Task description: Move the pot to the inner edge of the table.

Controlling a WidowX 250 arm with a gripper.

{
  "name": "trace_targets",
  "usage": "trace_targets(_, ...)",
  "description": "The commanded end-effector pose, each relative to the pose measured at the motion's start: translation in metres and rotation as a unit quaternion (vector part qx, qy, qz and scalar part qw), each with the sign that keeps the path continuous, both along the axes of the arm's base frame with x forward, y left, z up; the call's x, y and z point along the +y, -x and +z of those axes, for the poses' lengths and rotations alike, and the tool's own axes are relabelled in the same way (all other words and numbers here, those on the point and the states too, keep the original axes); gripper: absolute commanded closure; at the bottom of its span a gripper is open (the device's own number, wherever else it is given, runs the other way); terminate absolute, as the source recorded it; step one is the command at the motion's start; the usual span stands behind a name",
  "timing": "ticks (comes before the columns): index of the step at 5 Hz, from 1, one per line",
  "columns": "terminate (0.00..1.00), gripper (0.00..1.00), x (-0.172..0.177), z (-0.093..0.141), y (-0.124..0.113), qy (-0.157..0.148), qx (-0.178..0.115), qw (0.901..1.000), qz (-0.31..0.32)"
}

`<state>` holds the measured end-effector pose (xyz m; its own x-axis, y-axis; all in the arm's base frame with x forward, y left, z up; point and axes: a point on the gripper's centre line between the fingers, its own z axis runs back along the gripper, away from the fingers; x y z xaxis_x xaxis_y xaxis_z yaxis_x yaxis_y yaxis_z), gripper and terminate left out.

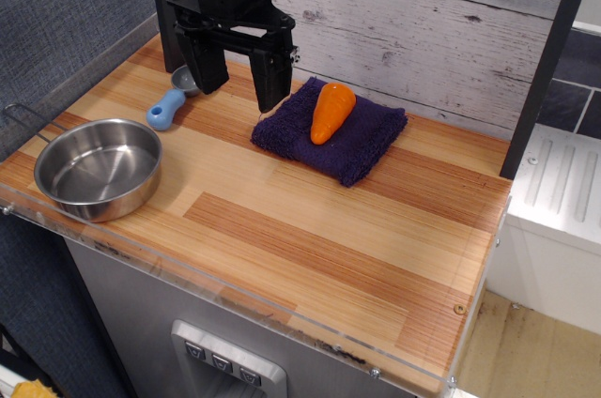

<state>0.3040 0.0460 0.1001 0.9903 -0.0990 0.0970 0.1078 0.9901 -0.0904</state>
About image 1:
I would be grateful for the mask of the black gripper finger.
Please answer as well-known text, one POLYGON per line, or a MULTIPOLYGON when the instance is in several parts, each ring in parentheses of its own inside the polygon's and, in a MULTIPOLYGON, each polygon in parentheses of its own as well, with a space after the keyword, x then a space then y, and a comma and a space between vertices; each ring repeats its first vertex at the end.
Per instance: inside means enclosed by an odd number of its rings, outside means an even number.
POLYGON ((259 45, 251 48, 248 56, 260 113, 270 112, 290 94, 297 50, 294 44, 275 50, 259 45))
POLYGON ((211 94, 229 80, 224 49, 212 39, 208 30, 186 27, 176 23, 175 34, 179 49, 194 83, 204 93, 211 94))

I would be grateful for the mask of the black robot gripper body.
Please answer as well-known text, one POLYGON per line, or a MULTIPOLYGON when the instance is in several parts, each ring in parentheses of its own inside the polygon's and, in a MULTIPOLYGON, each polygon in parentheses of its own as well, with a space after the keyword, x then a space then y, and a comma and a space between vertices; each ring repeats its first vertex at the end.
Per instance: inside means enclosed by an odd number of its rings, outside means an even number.
POLYGON ((182 42, 231 52, 292 52, 292 17, 272 0, 167 0, 182 42))

